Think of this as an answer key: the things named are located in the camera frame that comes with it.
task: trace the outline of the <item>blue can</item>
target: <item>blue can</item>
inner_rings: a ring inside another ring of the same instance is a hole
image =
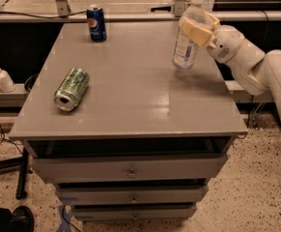
[[[103,42],[107,38],[103,9],[98,5],[91,5],[86,11],[90,35],[93,42]]]

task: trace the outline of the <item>desk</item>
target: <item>desk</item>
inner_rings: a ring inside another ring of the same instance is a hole
[[[188,218],[207,182],[247,133],[205,49],[195,66],[172,66],[177,22],[65,24],[10,133],[78,219]],[[78,107],[53,94],[71,68],[91,77]]]

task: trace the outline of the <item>floor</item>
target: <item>floor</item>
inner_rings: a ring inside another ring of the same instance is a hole
[[[1,121],[5,131],[13,123]],[[191,232],[281,231],[281,128],[274,112],[258,118],[259,129],[249,129],[229,149],[229,159],[189,219],[71,222],[83,232]],[[19,155],[10,143],[0,144],[0,160]],[[28,206],[34,214],[35,231],[75,231],[62,223],[62,203],[51,184],[34,172],[26,182],[27,197],[15,198],[18,172],[0,175],[0,207],[13,211]]]

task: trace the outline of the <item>pump dispenser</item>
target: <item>pump dispenser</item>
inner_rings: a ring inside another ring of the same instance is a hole
[[[0,69],[0,88],[3,92],[11,92],[15,89],[15,84],[9,74]]]

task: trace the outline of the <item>soda can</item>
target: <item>soda can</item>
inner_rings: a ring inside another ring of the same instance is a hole
[[[90,35],[93,42],[103,42],[107,38],[103,9],[98,5],[91,5],[86,11]]]
[[[79,105],[90,76],[80,68],[73,68],[54,93],[54,102],[64,111],[72,111]]]

